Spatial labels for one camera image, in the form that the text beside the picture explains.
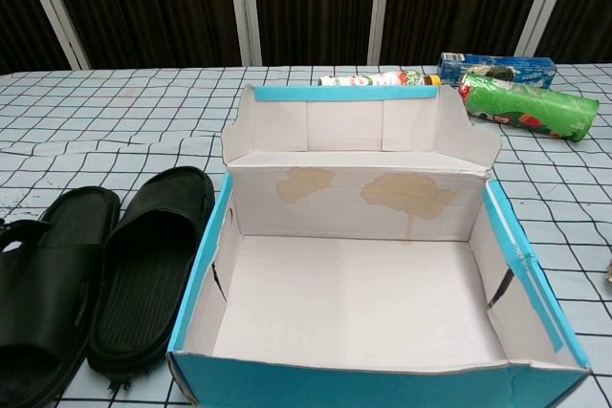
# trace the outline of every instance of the open shoebox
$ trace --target open shoebox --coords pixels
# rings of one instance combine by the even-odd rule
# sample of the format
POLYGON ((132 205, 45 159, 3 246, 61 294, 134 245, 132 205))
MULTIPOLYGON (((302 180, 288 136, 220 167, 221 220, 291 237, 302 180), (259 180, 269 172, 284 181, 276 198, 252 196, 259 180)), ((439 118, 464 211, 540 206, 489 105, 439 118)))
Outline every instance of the open shoebox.
POLYGON ((205 407, 544 407, 588 361, 450 87, 245 88, 168 349, 205 407))

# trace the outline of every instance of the table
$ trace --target table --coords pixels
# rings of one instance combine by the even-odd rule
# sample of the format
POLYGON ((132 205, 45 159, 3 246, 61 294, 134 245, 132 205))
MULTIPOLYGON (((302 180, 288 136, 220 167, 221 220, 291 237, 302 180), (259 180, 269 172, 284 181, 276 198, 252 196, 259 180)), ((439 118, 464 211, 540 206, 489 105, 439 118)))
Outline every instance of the table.
MULTIPOLYGON (((0 217, 34 219, 65 190, 102 185, 124 209, 156 173, 193 165, 218 192, 225 166, 220 131, 241 88, 317 84, 322 75, 372 74, 398 66, 248 67, 30 72, 0 76, 0 217)), ((434 74, 433 66, 403 67, 434 74)), ((600 110, 579 143, 475 119, 502 138, 494 173, 510 198, 593 374, 561 406, 612 400, 612 64, 561 65, 553 89, 593 97, 600 110)), ((109 392, 86 363, 58 408, 185 406, 161 363, 109 392)))

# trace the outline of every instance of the water stain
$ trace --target water stain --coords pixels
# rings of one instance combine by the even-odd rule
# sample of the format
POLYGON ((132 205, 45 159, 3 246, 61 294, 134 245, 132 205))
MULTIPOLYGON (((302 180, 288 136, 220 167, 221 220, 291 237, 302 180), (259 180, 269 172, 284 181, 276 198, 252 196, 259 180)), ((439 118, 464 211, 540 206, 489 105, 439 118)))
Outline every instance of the water stain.
POLYGON ((311 193, 329 187, 334 173, 316 167, 292 167, 287 176, 276 186, 276 195, 285 203, 296 203, 311 193))
POLYGON ((455 190, 438 188, 431 177, 406 173, 383 174, 361 190, 361 197, 368 204, 383 205, 407 215, 407 240, 412 239, 415 218, 437 218, 456 195, 455 190))

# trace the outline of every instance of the dark curtain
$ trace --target dark curtain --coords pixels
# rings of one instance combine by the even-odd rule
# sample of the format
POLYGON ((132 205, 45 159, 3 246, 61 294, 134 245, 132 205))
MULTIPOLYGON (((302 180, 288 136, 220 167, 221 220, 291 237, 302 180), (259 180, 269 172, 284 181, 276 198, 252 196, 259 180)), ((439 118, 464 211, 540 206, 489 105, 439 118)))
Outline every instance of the dark curtain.
POLYGON ((612 0, 557 0, 535 53, 558 63, 612 62, 612 0))
POLYGON ((70 69, 38 0, 0 0, 0 75, 70 69))
POLYGON ((381 64, 435 64, 440 52, 513 55, 533 0, 387 0, 381 64))
POLYGON ((232 0, 64 0, 93 68, 240 65, 232 0))
POLYGON ((372 0, 257 0, 265 65, 364 64, 372 0))

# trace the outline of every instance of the slipper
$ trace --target slipper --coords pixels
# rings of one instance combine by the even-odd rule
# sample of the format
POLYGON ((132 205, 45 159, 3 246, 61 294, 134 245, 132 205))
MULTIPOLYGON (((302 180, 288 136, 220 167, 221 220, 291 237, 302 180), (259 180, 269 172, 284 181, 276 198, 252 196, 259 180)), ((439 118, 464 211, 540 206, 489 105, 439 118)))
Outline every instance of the slipper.
POLYGON ((142 186, 109 236, 87 360, 111 388, 164 357, 213 206, 204 172, 169 169, 142 186))
POLYGON ((103 243, 119 197, 87 186, 61 195, 39 222, 0 222, 0 407, 33 408, 78 370, 97 301, 103 243))

